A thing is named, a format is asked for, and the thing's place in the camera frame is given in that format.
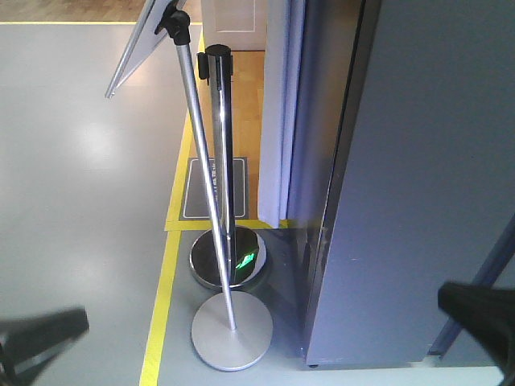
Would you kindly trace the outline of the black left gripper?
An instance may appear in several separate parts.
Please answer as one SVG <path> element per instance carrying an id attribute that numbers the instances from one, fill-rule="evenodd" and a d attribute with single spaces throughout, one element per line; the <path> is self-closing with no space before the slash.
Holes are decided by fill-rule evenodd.
<path id="1" fill-rule="evenodd" d="M 1 321 L 1 384 L 32 385 L 89 331 L 83 307 Z"/>

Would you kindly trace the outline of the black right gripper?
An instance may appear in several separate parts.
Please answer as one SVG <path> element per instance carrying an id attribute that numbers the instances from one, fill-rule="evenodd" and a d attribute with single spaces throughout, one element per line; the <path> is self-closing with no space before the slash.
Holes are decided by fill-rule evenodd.
<path id="1" fill-rule="evenodd" d="M 514 290 L 446 282 L 438 305 L 487 352 L 503 374 L 501 384 L 513 385 Z"/>

